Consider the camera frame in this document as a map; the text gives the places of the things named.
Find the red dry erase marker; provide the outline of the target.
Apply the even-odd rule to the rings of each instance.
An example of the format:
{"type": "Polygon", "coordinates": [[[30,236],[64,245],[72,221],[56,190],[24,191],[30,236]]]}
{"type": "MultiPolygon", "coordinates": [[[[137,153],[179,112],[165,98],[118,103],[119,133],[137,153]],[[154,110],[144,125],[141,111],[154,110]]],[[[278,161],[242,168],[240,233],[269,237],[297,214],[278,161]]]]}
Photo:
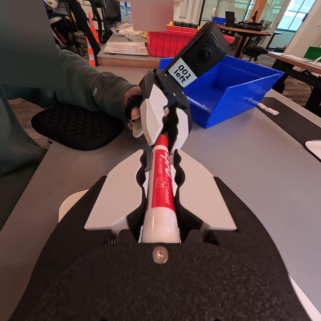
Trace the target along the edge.
{"type": "Polygon", "coordinates": [[[166,146],[156,145],[151,153],[141,243],[180,242],[174,207],[170,156],[166,146]]]}

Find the person's left hand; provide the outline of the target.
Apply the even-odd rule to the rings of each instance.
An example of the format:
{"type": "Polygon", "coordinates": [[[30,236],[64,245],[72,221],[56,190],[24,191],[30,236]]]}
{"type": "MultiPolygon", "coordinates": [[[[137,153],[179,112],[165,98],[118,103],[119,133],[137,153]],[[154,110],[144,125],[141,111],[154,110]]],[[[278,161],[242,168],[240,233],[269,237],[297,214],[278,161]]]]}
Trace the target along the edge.
{"type": "MultiPolygon", "coordinates": [[[[128,99],[130,99],[132,96],[134,95],[143,95],[142,90],[139,86],[133,86],[131,88],[129,88],[124,96],[123,96],[123,103],[124,106],[127,105],[127,101],[128,99]]],[[[141,119],[141,114],[140,114],[140,106],[134,106],[131,109],[131,114],[130,114],[130,121],[128,123],[128,128],[130,131],[133,131],[133,124],[134,122],[138,121],[141,119]]]]}

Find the red plastic bin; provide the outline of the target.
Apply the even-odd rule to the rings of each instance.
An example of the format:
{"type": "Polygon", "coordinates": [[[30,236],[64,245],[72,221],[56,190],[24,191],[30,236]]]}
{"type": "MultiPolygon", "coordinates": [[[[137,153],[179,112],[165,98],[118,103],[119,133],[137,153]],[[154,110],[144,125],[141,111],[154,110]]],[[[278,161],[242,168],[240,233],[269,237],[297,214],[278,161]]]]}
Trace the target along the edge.
{"type": "Polygon", "coordinates": [[[197,29],[167,25],[166,31],[149,31],[147,35],[149,54],[154,57],[174,58],[192,54],[201,62],[215,56],[224,56],[234,37],[224,35],[215,23],[197,29]]]}

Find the white stand with base plate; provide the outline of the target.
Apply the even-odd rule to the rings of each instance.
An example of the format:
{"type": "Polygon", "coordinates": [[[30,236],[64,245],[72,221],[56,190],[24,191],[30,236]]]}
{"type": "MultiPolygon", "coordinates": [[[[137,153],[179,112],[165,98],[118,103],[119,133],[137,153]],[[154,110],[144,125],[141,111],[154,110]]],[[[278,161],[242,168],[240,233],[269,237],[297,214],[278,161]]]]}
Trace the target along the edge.
{"type": "Polygon", "coordinates": [[[321,140],[306,141],[305,147],[314,154],[316,158],[321,160],[321,140]]]}

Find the orange traffic cone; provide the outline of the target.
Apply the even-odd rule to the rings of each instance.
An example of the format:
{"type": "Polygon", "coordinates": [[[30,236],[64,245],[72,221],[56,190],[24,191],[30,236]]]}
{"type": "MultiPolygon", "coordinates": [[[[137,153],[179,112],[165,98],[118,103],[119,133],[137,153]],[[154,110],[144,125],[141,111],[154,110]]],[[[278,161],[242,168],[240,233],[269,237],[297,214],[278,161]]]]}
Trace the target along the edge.
{"type": "Polygon", "coordinates": [[[90,30],[91,30],[92,34],[94,35],[94,38],[95,38],[96,42],[98,44],[100,44],[100,40],[99,40],[98,34],[96,32],[96,29],[95,29],[95,26],[94,26],[94,23],[93,23],[93,20],[92,20],[90,12],[88,12],[88,16],[89,16],[90,30]]]}
{"type": "Polygon", "coordinates": [[[88,51],[88,56],[89,56],[89,62],[92,66],[96,67],[96,61],[95,61],[93,49],[90,45],[88,38],[86,36],[85,36],[85,38],[86,38],[86,42],[87,42],[87,51],[88,51]]]}

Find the black bag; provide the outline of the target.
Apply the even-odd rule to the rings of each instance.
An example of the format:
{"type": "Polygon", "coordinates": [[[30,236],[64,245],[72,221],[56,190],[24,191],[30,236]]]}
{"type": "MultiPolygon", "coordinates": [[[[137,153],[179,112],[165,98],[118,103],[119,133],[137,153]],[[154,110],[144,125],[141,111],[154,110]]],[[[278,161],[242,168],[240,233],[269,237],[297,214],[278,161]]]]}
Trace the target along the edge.
{"type": "Polygon", "coordinates": [[[262,31],[263,24],[257,22],[238,22],[236,28],[243,30],[262,31]]]}

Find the white whiteboard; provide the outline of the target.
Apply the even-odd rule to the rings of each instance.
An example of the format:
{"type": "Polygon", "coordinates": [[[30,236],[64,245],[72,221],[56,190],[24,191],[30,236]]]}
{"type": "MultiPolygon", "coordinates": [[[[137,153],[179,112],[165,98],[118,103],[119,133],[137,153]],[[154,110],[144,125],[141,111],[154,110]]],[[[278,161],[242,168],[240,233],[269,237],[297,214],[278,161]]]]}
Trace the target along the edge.
{"type": "MultiPolygon", "coordinates": [[[[174,168],[174,165],[171,165],[171,174],[172,174],[172,185],[173,185],[173,193],[175,195],[176,189],[177,189],[177,184],[174,181],[176,170],[174,168]]],[[[145,193],[147,195],[147,182],[149,178],[149,172],[145,172],[146,175],[146,180],[143,184],[143,187],[145,189],[145,193]]],[[[89,190],[83,190],[77,193],[74,193],[70,195],[68,198],[66,198],[63,203],[61,204],[59,208],[59,215],[58,215],[58,222],[62,220],[62,218],[67,214],[67,212],[85,195],[86,192],[89,190]]],[[[98,229],[101,230],[106,230],[107,225],[103,222],[103,224],[99,227],[98,229]]],[[[304,292],[300,289],[300,287],[295,283],[295,281],[291,278],[290,275],[288,275],[291,285],[300,301],[302,304],[303,308],[309,315],[311,320],[321,320],[321,315],[319,311],[314,307],[314,305],[311,303],[311,301],[308,299],[308,297],[304,294],[304,292]]]]}

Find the black office chair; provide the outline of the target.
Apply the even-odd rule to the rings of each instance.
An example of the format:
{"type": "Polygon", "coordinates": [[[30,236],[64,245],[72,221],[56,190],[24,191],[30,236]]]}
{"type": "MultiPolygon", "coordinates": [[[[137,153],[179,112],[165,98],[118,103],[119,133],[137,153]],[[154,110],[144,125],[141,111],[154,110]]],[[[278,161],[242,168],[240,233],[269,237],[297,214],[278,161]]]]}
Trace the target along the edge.
{"type": "Polygon", "coordinates": [[[252,40],[252,38],[249,38],[249,40],[245,43],[242,53],[244,55],[249,56],[249,61],[251,61],[251,59],[254,58],[254,62],[257,62],[258,57],[260,55],[268,54],[267,49],[258,45],[262,38],[263,36],[257,36],[255,40],[252,40]]]}

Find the red marker cap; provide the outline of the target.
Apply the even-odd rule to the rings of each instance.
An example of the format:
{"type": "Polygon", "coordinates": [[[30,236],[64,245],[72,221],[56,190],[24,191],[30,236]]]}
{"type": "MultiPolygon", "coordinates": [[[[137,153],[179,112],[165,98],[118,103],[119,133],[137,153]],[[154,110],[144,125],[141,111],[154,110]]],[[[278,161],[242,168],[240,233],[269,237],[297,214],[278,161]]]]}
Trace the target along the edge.
{"type": "Polygon", "coordinates": [[[162,149],[168,152],[168,138],[164,134],[160,134],[159,138],[157,139],[156,143],[152,148],[152,152],[158,149],[162,149]]]}

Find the green plastic bin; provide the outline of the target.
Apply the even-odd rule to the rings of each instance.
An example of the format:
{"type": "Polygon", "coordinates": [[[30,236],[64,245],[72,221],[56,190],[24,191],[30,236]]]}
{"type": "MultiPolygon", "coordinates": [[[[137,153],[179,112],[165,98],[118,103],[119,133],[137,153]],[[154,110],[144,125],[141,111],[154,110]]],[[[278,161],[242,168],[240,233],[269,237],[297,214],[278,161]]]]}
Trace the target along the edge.
{"type": "Polygon", "coordinates": [[[320,61],[321,47],[310,46],[307,52],[304,54],[304,58],[312,61],[320,61]]]}

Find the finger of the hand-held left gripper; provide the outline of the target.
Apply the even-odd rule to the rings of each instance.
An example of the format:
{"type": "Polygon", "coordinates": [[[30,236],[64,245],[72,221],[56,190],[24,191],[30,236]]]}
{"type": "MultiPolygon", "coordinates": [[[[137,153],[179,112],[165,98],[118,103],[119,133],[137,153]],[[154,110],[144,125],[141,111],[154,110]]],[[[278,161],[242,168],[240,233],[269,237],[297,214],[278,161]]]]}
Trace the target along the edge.
{"type": "Polygon", "coordinates": [[[153,84],[149,98],[145,98],[140,106],[143,134],[149,146],[155,145],[163,130],[164,108],[168,100],[163,91],[153,84]]]}
{"type": "Polygon", "coordinates": [[[169,112],[169,153],[180,150],[192,129],[193,120],[189,108],[175,107],[169,112]]]}

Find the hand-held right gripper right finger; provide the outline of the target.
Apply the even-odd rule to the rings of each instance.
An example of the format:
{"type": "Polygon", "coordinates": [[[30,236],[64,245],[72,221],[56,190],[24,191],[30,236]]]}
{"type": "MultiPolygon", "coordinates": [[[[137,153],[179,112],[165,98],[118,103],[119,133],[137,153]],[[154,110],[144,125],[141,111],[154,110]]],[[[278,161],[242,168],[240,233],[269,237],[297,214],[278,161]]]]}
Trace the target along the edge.
{"type": "Polygon", "coordinates": [[[236,231],[236,224],[224,201],[214,176],[201,163],[175,150],[174,204],[180,236],[199,230],[206,236],[211,230],[236,231]]]}

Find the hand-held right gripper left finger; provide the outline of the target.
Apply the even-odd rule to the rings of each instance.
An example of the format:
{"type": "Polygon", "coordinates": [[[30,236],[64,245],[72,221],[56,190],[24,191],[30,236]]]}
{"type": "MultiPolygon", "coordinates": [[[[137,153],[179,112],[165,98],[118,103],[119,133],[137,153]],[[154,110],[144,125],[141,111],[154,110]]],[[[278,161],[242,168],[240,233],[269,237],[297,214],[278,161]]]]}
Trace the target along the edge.
{"type": "Polygon", "coordinates": [[[146,208],[146,165],[146,151],[138,150],[109,172],[85,230],[111,230],[118,236],[121,230],[129,229],[139,237],[146,208]]]}

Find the blue plastic bin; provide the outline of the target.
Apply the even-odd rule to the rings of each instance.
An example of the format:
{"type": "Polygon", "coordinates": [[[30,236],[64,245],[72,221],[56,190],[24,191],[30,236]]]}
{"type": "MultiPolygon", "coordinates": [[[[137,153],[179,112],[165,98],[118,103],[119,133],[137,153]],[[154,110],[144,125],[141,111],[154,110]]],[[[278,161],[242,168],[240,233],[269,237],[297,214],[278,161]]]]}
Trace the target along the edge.
{"type": "Polygon", "coordinates": [[[232,56],[183,88],[192,119],[209,128],[258,105],[284,72],[232,56]]]}

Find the white paper sheets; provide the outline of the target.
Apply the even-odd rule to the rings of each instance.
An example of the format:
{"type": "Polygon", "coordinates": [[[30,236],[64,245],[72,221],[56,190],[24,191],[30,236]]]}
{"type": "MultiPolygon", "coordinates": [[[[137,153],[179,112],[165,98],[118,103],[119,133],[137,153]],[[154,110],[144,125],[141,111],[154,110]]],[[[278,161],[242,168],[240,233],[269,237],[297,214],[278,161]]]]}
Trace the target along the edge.
{"type": "Polygon", "coordinates": [[[144,42],[107,42],[103,50],[106,54],[148,56],[144,42]]]}

